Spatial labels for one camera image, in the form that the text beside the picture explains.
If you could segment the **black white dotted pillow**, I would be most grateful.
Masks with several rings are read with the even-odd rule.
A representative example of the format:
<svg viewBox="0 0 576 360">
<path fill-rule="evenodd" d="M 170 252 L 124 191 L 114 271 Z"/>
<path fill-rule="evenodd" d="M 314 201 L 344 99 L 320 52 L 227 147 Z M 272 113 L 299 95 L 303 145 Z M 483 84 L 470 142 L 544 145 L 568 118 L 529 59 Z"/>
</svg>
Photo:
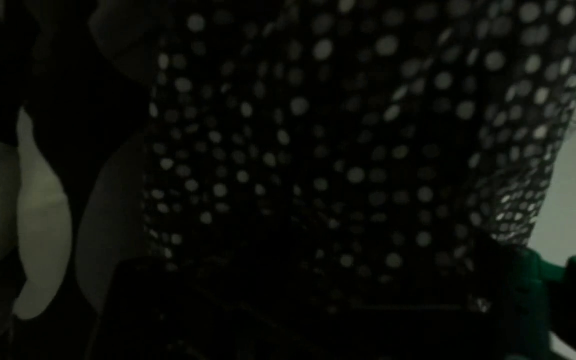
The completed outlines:
<svg viewBox="0 0 576 360">
<path fill-rule="evenodd" d="M 230 296 L 461 304 L 529 242 L 576 108 L 576 0 L 165 0 L 145 236 Z"/>
</svg>

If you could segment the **green object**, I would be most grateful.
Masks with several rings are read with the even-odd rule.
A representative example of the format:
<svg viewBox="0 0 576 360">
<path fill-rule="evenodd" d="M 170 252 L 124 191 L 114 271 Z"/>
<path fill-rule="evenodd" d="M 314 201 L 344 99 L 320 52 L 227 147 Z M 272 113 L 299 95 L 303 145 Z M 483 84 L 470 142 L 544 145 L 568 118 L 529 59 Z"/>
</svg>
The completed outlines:
<svg viewBox="0 0 576 360">
<path fill-rule="evenodd" d="M 551 334 L 576 349 L 576 255 L 557 266 L 530 247 L 504 250 L 496 270 L 492 360 L 565 360 Z"/>
</svg>

